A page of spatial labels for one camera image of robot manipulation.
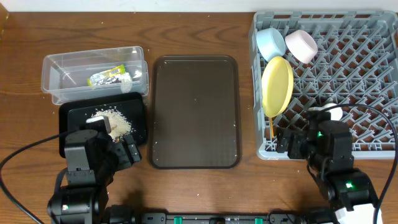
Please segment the white bowl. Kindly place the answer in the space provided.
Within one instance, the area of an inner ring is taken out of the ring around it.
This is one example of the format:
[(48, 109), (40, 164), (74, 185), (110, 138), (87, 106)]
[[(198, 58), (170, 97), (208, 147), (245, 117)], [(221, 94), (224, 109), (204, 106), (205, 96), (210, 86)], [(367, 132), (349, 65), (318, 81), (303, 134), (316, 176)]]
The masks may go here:
[(310, 63), (318, 53), (317, 43), (304, 30), (296, 30), (287, 35), (285, 37), (285, 44), (290, 53), (302, 63)]

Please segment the small white cup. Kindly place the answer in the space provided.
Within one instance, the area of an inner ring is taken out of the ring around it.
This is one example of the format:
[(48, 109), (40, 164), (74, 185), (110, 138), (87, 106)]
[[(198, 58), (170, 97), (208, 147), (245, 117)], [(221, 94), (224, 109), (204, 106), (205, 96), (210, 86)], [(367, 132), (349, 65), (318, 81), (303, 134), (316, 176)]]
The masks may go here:
[(341, 108), (333, 108), (331, 110), (327, 110), (321, 113), (321, 110), (325, 108), (330, 108), (332, 106), (336, 106), (335, 103), (327, 103), (323, 106), (314, 106), (308, 109), (307, 111), (307, 118), (309, 120), (316, 120), (316, 121), (339, 121), (343, 116), (343, 110)]

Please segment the yellow plate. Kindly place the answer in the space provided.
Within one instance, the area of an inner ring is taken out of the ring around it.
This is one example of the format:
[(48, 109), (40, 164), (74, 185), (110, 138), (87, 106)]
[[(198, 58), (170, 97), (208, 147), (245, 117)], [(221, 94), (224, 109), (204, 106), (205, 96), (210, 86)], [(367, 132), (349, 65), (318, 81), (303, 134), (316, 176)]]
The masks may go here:
[(294, 75), (290, 63), (280, 56), (274, 57), (266, 65), (261, 82), (264, 114), (276, 117), (285, 111), (292, 97)]

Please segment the white tissue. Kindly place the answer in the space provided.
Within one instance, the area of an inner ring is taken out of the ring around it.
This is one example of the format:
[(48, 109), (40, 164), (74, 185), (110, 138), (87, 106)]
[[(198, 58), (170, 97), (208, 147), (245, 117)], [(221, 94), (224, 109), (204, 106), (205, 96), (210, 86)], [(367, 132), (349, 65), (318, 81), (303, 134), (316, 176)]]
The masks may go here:
[(121, 86), (120, 89), (122, 93), (130, 93), (130, 92), (140, 92), (141, 90), (141, 79), (142, 74), (130, 74), (128, 72), (120, 75)]

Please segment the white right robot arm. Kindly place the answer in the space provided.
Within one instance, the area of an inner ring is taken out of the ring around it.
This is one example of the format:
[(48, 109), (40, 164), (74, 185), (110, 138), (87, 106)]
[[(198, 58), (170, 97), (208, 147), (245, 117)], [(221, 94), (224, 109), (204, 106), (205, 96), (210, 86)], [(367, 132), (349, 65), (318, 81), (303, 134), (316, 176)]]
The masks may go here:
[(327, 208), (312, 208), (296, 223), (371, 223), (379, 201), (367, 174), (354, 167), (353, 137), (341, 121), (311, 121), (307, 131), (278, 129), (277, 152), (305, 159)]

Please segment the pile of rice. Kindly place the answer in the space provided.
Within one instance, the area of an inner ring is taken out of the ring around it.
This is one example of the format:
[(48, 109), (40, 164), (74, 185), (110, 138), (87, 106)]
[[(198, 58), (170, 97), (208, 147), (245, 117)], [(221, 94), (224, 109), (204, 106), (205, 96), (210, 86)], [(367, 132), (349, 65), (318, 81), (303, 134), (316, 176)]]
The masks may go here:
[(132, 133), (132, 124), (127, 118), (116, 109), (99, 110), (91, 115), (92, 118), (97, 116), (106, 116), (111, 126), (110, 136), (114, 142), (118, 142), (125, 135)]

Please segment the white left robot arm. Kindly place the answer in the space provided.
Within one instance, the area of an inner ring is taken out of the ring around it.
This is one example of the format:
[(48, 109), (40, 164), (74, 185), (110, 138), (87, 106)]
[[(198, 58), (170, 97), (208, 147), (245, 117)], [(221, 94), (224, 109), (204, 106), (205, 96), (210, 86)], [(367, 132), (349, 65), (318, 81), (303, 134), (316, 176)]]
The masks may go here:
[(142, 156), (131, 135), (113, 142), (110, 135), (94, 129), (65, 137), (67, 168), (57, 176), (47, 205), (52, 223), (136, 223), (126, 205), (107, 207), (107, 186), (117, 171), (128, 169)]

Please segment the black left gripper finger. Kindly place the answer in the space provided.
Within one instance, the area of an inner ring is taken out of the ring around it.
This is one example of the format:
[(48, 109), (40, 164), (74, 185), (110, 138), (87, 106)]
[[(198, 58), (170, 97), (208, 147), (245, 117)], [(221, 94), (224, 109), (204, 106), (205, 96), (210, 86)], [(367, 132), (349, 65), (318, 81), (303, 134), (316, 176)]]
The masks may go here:
[(124, 170), (128, 169), (132, 166), (130, 157), (129, 157), (129, 149), (124, 143), (116, 143), (113, 147), (114, 153), (118, 157), (118, 167), (116, 170)]
[(134, 164), (140, 162), (142, 156), (134, 138), (131, 135), (126, 135), (124, 136), (124, 142), (127, 144), (129, 160), (131, 163)]

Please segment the light blue bowl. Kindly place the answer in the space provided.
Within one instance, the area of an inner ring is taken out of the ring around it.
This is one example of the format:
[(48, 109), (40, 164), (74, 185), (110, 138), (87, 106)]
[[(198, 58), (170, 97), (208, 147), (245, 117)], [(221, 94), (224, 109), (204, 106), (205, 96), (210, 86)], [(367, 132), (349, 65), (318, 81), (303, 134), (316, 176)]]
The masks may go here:
[(282, 34), (273, 27), (258, 31), (256, 43), (266, 62), (270, 62), (276, 56), (281, 57), (286, 52), (285, 40)]

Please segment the green snack wrapper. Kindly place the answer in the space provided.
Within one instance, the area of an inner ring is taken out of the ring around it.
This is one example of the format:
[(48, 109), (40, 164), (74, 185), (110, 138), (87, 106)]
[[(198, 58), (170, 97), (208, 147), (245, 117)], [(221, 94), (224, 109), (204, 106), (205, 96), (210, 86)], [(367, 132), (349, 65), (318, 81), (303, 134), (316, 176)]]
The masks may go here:
[(132, 77), (126, 71), (124, 65), (96, 73), (87, 79), (88, 86), (107, 85), (122, 82), (131, 82)]

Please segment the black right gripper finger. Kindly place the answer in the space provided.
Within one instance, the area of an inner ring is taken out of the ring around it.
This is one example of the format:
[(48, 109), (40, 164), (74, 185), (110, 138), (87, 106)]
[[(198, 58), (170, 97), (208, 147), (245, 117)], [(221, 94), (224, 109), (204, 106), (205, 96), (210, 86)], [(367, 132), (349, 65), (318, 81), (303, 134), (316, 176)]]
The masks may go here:
[(289, 129), (277, 129), (277, 146), (278, 153), (285, 153), (289, 150), (289, 144), (292, 139), (292, 131)]
[(303, 131), (289, 130), (288, 137), (287, 155), (289, 159), (305, 159), (307, 134)]

